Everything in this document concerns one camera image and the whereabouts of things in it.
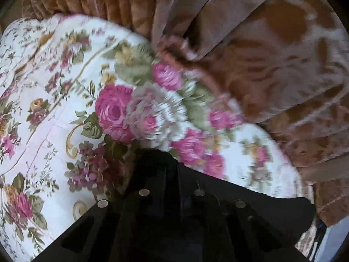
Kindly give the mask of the floral quilted bedspread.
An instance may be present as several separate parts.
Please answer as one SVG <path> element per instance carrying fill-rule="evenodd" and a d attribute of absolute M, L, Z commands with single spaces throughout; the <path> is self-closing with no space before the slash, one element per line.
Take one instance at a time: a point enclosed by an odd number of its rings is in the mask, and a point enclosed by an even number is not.
<path fill-rule="evenodd" d="M 313 200 L 270 135 L 230 98 L 83 15 L 19 19 L 1 37 L 1 246 L 32 261 L 131 176 L 137 146 L 275 198 Z"/>

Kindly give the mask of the black pants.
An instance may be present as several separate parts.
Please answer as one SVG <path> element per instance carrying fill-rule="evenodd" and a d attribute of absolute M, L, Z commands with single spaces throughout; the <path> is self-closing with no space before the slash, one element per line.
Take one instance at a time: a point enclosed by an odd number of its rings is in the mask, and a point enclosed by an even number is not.
<path fill-rule="evenodd" d="M 304 261 L 307 198 L 278 199 L 139 149 L 111 261 Z"/>

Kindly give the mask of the brown floral curtain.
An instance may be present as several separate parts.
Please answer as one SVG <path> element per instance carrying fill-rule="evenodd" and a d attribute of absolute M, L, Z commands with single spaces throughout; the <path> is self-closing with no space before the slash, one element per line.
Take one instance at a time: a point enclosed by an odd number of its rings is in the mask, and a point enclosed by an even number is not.
<path fill-rule="evenodd" d="M 319 217 L 348 216 L 348 31 L 327 0 L 23 0 L 23 15 L 86 14 L 145 36 L 229 93 L 315 186 Z"/>

